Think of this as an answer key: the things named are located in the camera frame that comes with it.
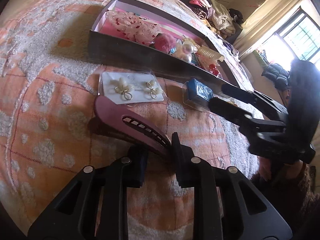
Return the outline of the red cherry hair clips pack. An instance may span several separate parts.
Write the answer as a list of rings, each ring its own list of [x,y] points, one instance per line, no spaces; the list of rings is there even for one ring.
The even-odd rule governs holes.
[[[208,72],[210,72],[211,74],[213,74],[216,77],[222,78],[222,75],[221,75],[220,71],[218,70],[217,65],[215,65],[215,64],[208,65]]]

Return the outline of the cream large claw clip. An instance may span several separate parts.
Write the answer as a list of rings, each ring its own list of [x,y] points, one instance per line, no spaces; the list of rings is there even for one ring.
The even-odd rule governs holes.
[[[210,59],[213,59],[214,61],[224,61],[225,57],[218,53],[217,51],[214,51],[206,46],[200,46],[198,49],[197,49],[197,53],[199,55],[202,55],[202,56],[206,56]]]

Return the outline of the cream pearl claw clip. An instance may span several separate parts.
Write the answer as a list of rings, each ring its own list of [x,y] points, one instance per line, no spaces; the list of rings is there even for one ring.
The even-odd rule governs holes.
[[[183,60],[187,63],[191,63],[192,54],[194,53],[194,45],[189,40],[177,40],[176,42],[176,50],[173,53],[173,56]]]

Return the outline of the mauve oval hair clip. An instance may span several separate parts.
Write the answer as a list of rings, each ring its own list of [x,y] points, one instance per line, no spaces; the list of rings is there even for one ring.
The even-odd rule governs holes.
[[[88,123],[91,133],[144,145],[156,154],[168,154],[168,137],[146,118],[102,95],[95,98],[93,108],[94,117]]]

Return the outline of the pink pompom hair clip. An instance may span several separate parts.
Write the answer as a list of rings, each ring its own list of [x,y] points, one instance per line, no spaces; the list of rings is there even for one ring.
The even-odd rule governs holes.
[[[155,49],[168,54],[176,46],[176,38],[170,34],[158,34],[154,39],[153,46]]]

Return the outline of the sheer pink bow hair clip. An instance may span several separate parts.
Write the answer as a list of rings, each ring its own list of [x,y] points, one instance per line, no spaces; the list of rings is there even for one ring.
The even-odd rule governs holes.
[[[157,23],[149,22],[132,12],[110,10],[105,14],[103,31],[116,37],[149,46],[162,33]]]

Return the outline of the black puffer jacket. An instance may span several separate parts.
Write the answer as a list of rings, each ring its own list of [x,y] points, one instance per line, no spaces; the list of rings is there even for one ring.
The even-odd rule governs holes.
[[[290,72],[277,63],[267,65],[261,75],[272,81],[277,90],[285,90],[289,86]]]

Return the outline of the window with grille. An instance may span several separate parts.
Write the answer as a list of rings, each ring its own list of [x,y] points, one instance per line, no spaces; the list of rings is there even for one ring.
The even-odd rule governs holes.
[[[268,63],[291,69],[294,59],[319,68],[319,25],[302,9],[297,11],[258,48]]]

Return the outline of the pile of mixed clothes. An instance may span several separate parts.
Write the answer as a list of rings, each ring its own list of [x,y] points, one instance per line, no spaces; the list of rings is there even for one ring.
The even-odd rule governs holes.
[[[227,9],[216,0],[182,0],[192,12],[215,34],[225,40],[237,38],[243,31],[243,15]]]

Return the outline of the earring card in plastic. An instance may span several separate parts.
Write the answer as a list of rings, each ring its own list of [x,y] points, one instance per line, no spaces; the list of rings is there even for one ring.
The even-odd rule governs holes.
[[[159,81],[148,72],[107,72],[99,76],[98,94],[117,105],[162,102],[167,98]]]

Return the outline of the cream curtain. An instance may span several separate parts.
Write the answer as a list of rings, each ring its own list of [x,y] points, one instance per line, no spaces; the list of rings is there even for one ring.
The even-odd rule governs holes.
[[[257,42],[302,0],[266,0],[242,25],[233,43],[240,57],[250,53]]]

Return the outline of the black shallow box pink lining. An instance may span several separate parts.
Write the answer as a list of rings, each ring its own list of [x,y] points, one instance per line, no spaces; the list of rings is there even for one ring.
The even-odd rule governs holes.
[[[215,93],[227,83],[253,87],[234,56],[202,24],[190,25],[138,0],[111,0],[89,31],[88,54],[96,63],[137,70],[178,82],[194,77]]]

